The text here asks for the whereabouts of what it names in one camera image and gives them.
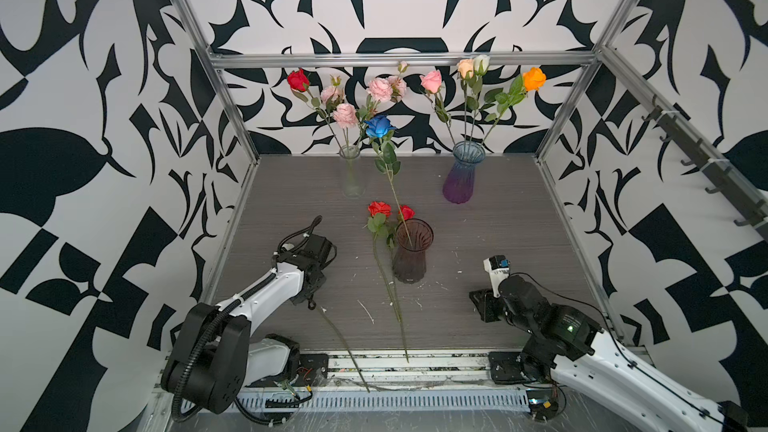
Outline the blue purple glass vase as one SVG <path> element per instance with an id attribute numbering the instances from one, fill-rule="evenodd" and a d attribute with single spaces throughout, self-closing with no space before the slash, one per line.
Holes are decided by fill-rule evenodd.
<path id="1" fill-rule="evenodd" d="M 477 142 L 462 141 L 455 145 L 454 164 L 442 188 L 446 200 L 454 204 L 463 204 L 472 198 L 476 167 L 485 159 L 485 156 L 483 146 Z"/>

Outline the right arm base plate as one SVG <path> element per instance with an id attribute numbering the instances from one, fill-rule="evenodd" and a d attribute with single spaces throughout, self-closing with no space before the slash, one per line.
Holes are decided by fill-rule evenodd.
<path id="1" fill-rule="evenodd" d="M 488 362 L 491 380 L 497 385 L 532 384 L 542 375 L 539 363 L 522 351 L 493 351 Z"/>

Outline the pink peony stem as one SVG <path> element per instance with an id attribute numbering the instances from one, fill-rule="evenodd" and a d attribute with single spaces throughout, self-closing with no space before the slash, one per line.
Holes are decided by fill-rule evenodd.
<path id="1" fill-rule="evenodd" d="M 405 96 L 407 86 L 403 75 L 408 70 L 409 64 L 401 61 L 397 66 L 397 74 L 386 78 L 374 78 L 366 89 L 366 98 L 363 106 L 357 111 L 360 122 L 358 143 L 362 144 L 366 139 L 364 133 L 365 120 L 372 116 L 384 115 L 380 106 L 385 103 L 398 103 Z"/>

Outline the peach artificial rose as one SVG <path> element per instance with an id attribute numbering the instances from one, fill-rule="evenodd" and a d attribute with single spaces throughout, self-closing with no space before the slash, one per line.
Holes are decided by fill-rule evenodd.
<path id="1" fill-rule="evenodd" d="M 458 62 L 457 73 L 460 79 L 461 90 L 464 98 L 463 120 L 464 120 L 464 138 L 467 138 L 468 132 L 468 114 L 470 112 L 469 99 L 472 97 L 472 86 L 474 83 L 474 60 L 465 58 Z"/>

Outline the orange artificial rose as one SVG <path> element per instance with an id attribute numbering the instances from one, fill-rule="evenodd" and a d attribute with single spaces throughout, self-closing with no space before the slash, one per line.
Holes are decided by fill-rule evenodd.
<path id="1" fill-rule="evenodd" d="M 508 89 L 501 89 L 495 92 L 486 100 L 494 109 L 486 117 L 486 121 L 491 124 L 490 129 L 483 136 L 481 145 L 484 146 L 493 130 L 508 112 L 523 102 L 532 92 L 538 91 L 547 81 L 547 76 L 538 67 L 533 67 L 527 72 L 523 72 L 511 82 Z"/>

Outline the red artificial rose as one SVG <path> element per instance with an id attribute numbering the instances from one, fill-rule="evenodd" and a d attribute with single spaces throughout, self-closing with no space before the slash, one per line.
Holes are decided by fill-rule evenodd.
<path id="1" fill-rule="evenodd" d="M 288 74 L 287 83 L 291 93 L 311 108 L 328 127 L 332 138 L 339 148 L 339 155 L 346 159 L 351 158 L 348 137 L 341 141 L 333 127 L 333 123 L 336 122 L 336 118 L 339 116 L 337 110 L 346 104 L 346 99 L 341 89 L 341 78 L 332 76 L 331 85 L 325 88 L 320 87 L 319 92 L 314 94 L 306 72 L 299 68 Z"/>
<path id="2" fill-rule="evenodd" d="M 398 227 L 404 221 L 412 219 L 414 216 L 415 212 L 407 205 L 400 206 L 397 212 L 392 211 L 390 218 L 387 221 L 388 237 L 394 240 L 396 238 Z"/>
<path id="3" fill-rule="evenodd" d="M 401 345 L 407 362 L 410 361 L 410 353 L 408 350 L 407 337 L 405 331 L 404 318 L 400 306 L 399 296 L 397 293 L 397 287 L 394 283 L 394 253 L 397 247 L 396 230 L 399 225 L 399 221 L 395 214 L 392 212 L 392 207 L 380 201 L 373 201 L 367 207 L 369 218 L 367 219 L 366 228 L 372 234 L 372 251 L 374 261 L 376 263 L 377 270 L 381 279 L 384 282 L 384 287 L 388 295 L 390 307 L 393 309 L 396 317 Z M 380 245 L 383 244 L 389 253 L 390 265 L 389 268 L 385 267 L 381 254 L 379 253 Z"/>

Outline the clear ribbed glass vase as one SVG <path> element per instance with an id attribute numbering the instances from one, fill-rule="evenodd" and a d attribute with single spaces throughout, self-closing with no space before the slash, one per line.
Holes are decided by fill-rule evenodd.
<path id="1" fill-rule="evenodd" d="M 341 190 L 347 198 L 358 198 L 365 191 L 365 184 L 359 171 L 360 149 L 356 145 L 343 146 L 339 152 L 341 160 Z"/>

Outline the aluminium front rail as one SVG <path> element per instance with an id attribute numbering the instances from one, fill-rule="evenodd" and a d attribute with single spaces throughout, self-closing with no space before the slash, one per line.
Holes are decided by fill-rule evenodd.
<path id="1" fill-rule="evenodd" d="M 449 388 L 521 388 L 532 384 L 497 385 L 490 377 L 489 350 L 416 350 L 407 362 L 403 351 L 358 350 L 356 356 L 371 391 L 432 390 Z M 290 359 L 301 353 L 325 353 L 330 356 L 327 378 L 317 386 L 362 386 L 354 365 L 345 350 L 301 352 L 296 345 L 275 339 L 264 339 L 243 347 L 210 344 L 197 358 L 190 351 L 176 347 L 163 371 L 161 386 L 169 392 L 208 410 L 229 403 L 246 384 L 287 370 Z M 302 388 L 285 383 L 288 391 Z"/>

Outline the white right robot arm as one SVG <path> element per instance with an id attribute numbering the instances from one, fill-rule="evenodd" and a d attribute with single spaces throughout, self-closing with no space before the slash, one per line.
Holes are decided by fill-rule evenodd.
<path id="1" fill-rule="evenodd" d="M 641 431 L 745 431 L 748 415 L 675 382 L 621 345 L 580 310 L 549 302 L 518 274 L 469 298 L 485 323 L 527 333 L 519 352 L 492 352 L 498 385 L 547 382 L 566 386 L 610 409 Z"/>

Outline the pink carnation spray stem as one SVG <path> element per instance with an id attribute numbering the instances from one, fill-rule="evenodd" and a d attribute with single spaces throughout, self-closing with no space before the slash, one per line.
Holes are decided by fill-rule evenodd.
<path id="1" fill-rule="evenodd" d="M 323 118 L 327 123 L 333 120 L 344 138 L 344 146 L 340 146 L 340 150 L 351 149 L 353 141 L 350 139 L 350 133 L 353 129 L 360 128 L 360 122 L 357 109 L 346 100 L 340 76 L 330 77 L 330 85 L 320 93 L 320 103 Z"/>

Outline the white artificial rose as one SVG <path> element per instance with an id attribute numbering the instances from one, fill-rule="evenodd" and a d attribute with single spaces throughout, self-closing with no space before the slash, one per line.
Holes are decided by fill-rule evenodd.
<path id="1" fill-rule="evenodd" d="M 467 99 L 467 103 L 472 116 L 471 135 L 474 135 L 477 115 L 480 111 L 480 95 L 483 88 L 483 78 L 487 74 L 489 66 L 490 57 L 485 54 L 478 55 L 472 59 L 471 73 L 467 75 L 467 84 L 470 87 L 470 95 Z"/>
<path id="2" fill-rule="evenodd" d="M 357 361 L 357 359 L 356 359 L 356 356 L 355 356 L 355 355 L 354 355 L 354 353 L 352 352 L 352 350 L 351 350 L 351 348 L 350 348 L 350 346 L 349 346 L 349 344 L 348 344 L 348 342 L 347 342 L 346 338 L 345 338 L 345 337 L 344 337 L 344 335 L 342 334 L 341 330 L 340 330 L 340 329 L 339 329 L 339 328 L 338 328 L 338 327 L 335 325 L 335 323 L 334 323 L 334 322 L 333 322 L 333 321 L 332 321 L 332 320 L 329 318 L 329 316 L 327 315 L 327 311 L 326 311 L 326 309 L 325 309 L 325 308 L 323 308 L 323 307 L 321 307 L 321 306 L 317 306 L 317 307 L 318 307 L 318 311 L 319 311 L 319 313 L 320 313 L 320 316 L 321 316 L 321 317 L 323 318 L 323 320 L 324 320 L 324 321 L 325 321 L 325 322 L 326 322 L 326 323 L 327 323 L 327 324 L 328 324 L 328 325 L 331 327 L 331 329 L 333 330 L 334 334 L 335 334 L 335 335 L 336 335 L 336 337 L 337 337 L 337 338 L 340 340 L 340 342 L 341 342 L 341 344 L 342 344 L 343 348 L 344 348 L 344 349 L 345 349 L 345 351 L 347 352 L 347 355 L 349 356 L 350 360 L 352 361 L 352 363 L 353 363 L 353 365 L 354 365 L 354 368 L 355 368 L 355 370 L 356 370 L 356 373 L 357 373 L 357 375 L 358 375 L 358 377 L 359 377 L 359 379 L 360 379 L 360 382 L 362 383 L 362 386 L 365 388 L 365 390 L 366 390 L 366 392 L 367 392 L 367 393 L 370 393 L 370 392 L 371 392 L 371 388 L 370 388 L 370 386 L 369 386 L 368 382 L 366 381 L 366 379 L 364 378 L 364 376 L 363 376 L 363 374 L 362 374 L 362 369 L 361 369 L 361 367 L 359 366 L 359 364 L 358 364 L 358 361 Z"/>

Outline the blue artificial rose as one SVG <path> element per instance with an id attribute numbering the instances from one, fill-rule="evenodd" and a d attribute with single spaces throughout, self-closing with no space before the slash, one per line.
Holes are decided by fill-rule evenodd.
<path id="1" fill-rule="evenodd" d="M 405 226 L 406 237 L 409 244 L 412 245 L 413 240 L 406 224 L 408 218 L 403 212 L 402 204 L 394 185 L 394 178 L 401 170 L 401 161 L 397 157 L 397 152 L 392 142 L 396 127 L 385 115 L 372 116 L 370 119 L 365 120 L 363 124 L 365 137 L 375 154 L 374 164 L 377 170 L 388 180 L 395 205 L 397 206 L 399 223 Z"/>

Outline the light pink artificial rose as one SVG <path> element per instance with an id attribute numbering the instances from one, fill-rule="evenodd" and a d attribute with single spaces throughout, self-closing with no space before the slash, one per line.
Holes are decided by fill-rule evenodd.
<path id="1" fill-rule="evenodd" d="M 456 146 L 457 141 L 452 132 L 452 118 L 446 109 L 445 99 L 442 92 L 444 83 L 441 72 L 439 70 L 434 70 L 426 75 L 422 75 L 420 82 L 424 96 L 432 105 L 433 111 L 439 121 L 446 126 L 452 145 Z"/>

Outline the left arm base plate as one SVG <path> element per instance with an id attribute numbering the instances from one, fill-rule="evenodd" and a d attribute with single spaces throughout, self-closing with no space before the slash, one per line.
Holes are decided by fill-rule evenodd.
<path id="1" fill-rule="evenodd" d="M 317 386 L 327 378 L 330 356 L 325 353 L 301 353 L 290 359 L 287 370 L 246 384 L 247 388 L 277 387 L 287 383 L 292 387 Z"/>

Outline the dark red glass vase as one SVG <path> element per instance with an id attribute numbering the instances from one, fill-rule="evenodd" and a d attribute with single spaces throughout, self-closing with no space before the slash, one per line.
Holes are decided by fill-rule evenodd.
<path id="1" fill-rule="evenodd" d="M 412 218 L 397 227 L 394 238 L 394 277 L 406 284 L 421 281 L 427 271 L 426 252 L 434 241 L 433 229 L 424 220 Z"/>

